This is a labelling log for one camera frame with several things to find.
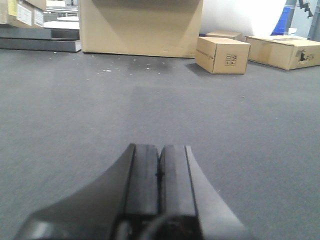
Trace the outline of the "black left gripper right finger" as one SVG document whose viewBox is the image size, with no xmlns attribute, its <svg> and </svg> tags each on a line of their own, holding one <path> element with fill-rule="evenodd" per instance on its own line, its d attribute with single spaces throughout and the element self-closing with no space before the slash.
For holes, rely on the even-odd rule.
<svg viewBox="0 0 320 240">
<path fill-rule="evenodd" d="M 250 230 L 206 178 L 190 146 L 164 146 L 159 165 L 160 215 L 143 230 L 142 239 L 250 239 Z"/>
</svg>

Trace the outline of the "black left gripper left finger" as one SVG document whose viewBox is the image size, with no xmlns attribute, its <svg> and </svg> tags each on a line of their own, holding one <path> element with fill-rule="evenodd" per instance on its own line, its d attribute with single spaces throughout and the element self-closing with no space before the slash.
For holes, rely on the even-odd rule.
<svg viewBox="0 0 320 240">
<path fill-rule="evenodd" d="M 110 240 L 124 220 L 158 214 L 158 150 L 131 143 L 97 179 L 28 216 L 16 240 Z"/>
</svg>

